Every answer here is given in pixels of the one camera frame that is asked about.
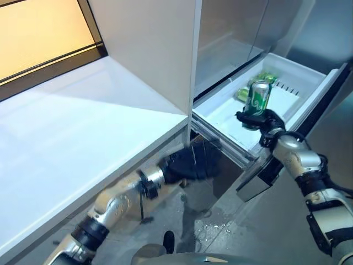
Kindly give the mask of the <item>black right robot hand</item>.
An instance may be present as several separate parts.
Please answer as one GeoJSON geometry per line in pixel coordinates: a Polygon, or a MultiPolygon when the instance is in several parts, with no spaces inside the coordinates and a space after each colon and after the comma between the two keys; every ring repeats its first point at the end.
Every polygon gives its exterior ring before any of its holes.
{"type": "Polygon", "coordinates": [[[249,130],[260,130],[262,133],[269,133],[274,129],[286,130],[284,121],[270,109],[265,109],[260,115],[237,112],[236,117],[249,130]]]}

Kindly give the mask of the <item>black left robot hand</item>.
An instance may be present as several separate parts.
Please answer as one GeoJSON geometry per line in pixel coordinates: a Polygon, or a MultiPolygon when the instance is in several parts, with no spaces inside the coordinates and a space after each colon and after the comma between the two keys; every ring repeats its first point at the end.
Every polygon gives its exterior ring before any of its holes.
{"type": "Polygon", "coordinates": [[[175,184],[183,179],[203,181],[215,177],[221,168],[219,147],[218,140],[204,140],[165,156],[158,163],[165,183],[175,184]]]}

